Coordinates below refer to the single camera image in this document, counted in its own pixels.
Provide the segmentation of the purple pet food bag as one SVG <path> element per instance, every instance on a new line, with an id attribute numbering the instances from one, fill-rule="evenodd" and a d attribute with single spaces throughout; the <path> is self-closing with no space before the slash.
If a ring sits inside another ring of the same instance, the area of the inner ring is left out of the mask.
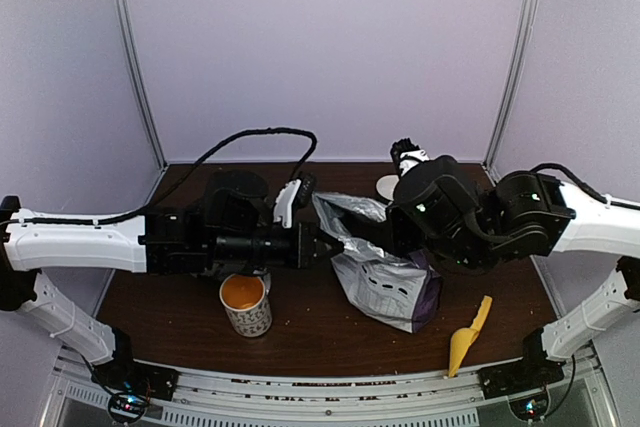
<path id="1" fill-rule="evenodd" d="M 443 278 L 426 254 L 420 250 L 406 257 L 393 254 L 347 225 L 353 219 L 358 227 L 386 227 L 383 203 L 335 192 L 315 193 L 312 202 L 322 231 L 343 243 L 343 252 L 331 264 L 351 305 L 411 334 L 436 317 Z"/>

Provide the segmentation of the yellow plastic scoop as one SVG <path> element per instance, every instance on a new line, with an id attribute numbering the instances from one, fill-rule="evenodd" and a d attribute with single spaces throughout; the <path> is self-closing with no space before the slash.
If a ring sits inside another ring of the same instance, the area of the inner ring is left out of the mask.
<path id="1" fill-rule="evenodd" d="M 448 378 L 457 376 L 470 347 L 477 340 L 484 327 L 492 303 L 492 297 L 484 296 L 471 325 L 469 327 L 459 328 L 452 334 L 449 349 Z"/>

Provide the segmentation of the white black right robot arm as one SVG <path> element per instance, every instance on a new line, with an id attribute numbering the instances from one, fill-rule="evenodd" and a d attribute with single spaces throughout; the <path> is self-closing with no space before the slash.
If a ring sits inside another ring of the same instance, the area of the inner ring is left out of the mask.
<path id="1" fill-rule="evenodd" d="M 467 268 L 529 256 L 591 251 L 618 256 L 606 280 L 577 307 L 531 334 L 513 366 L 519 387 L 535 387 L 551 363 L 639 309 L 639 206 L 601 194 L 560 164 L 514 171 L 482 190 L 451 156 L 412 147 L 394 156 L 392 207 L 422 233 L 433 254 Z"/>

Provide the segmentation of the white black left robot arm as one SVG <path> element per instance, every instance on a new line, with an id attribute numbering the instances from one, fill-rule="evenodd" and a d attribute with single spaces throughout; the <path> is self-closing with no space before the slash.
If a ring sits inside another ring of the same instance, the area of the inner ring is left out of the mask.
<path id="1" fill-rule="evenodd" d="M 298 222 L 315 187 L 301 174 L 269 202 L 259 175 L 213 174 L 202 197 L 185 208 L 146 206 L 108 216 L 56 217 L 26 209 L 18 197 L 1 203 L 1 308 L 28 313 L 123 391 L 137 389 L 144 371 L 129 336 L 100 324 L 62 295 L 45 275 L 49 267 L 115 269 L 136 274 L 244 275 L 271 266 L 305 269 L 344 250 L 311 222 Z"/>

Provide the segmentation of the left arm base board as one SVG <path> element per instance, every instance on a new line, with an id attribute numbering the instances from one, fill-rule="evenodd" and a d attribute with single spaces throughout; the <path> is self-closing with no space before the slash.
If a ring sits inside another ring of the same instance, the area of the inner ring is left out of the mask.
<path id="1" fill-rule="evenodd" d="M 120 425 L 141 420 L 153 399 L 170 401 L 179 373 L 171 368 L 133 362 L 128 366 L 88 365 L 91 380 L 108 396 L 107 413 Z"/>

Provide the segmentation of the right arm base board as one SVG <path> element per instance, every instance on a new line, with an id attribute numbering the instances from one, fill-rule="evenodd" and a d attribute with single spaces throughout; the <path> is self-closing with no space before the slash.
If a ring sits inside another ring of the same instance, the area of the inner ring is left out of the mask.
<path id="1" fill-rule="evenodd" d="M 478 371 L 486 400 L 505 397 L 516 419 L 529 424 L 552 412 L 549 386 L 564 379 L 563 365 L 534 365 L 523 359 L 484 367 Z"/>

